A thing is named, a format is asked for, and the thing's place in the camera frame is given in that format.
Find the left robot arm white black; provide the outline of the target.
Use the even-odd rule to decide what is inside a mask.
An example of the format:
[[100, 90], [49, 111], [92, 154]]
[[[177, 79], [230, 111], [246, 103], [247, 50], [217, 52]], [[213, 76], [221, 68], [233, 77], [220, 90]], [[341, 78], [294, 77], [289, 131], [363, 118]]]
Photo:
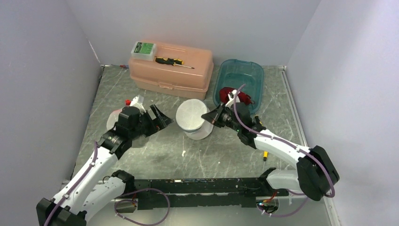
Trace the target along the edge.
[[39, 225], [85, 226], [112, 199], [134, 194], [134, 177], [124, 171], [117, 172], [103, 185], [98, 181], [132, 147], [134, 140], [149, 137], [173, 122], [156, 105], [150, 108], [154, 118], [139, 105], [122, 108], [118, 120], [94, 144], [93, 153], [79, 172], [53, 198], [39, 201]]

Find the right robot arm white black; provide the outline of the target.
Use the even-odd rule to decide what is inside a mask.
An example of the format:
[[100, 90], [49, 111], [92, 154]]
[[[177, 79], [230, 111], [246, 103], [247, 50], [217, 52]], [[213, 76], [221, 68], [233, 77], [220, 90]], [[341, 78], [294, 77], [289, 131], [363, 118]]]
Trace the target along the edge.
[[219, 128], [231, 128], [243, 144], [271, 153], [293, 167], [293, 170], [275, 169], [268, 173], [259, 183], [264, 195], [271, 195], [277, 189], [301, 191], [314, 201], [335, 195], [333, 186], [340, 177], [323, 147], [311, 148], [275, 135], [241, 103], [231, 108], [220, 104], [201, 117]]

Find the white mesh laundry bag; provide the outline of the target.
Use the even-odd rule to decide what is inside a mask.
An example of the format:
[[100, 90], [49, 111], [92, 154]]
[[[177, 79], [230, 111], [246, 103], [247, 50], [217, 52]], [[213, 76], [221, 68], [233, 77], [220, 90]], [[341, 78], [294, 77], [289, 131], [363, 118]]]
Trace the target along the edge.
[[202, 140], [213, 130], [213, 125], [201, 117], [208, 112], [209, 108], [202, 100], [188, 99], [179, 105], [176, 122], [188, 138]]

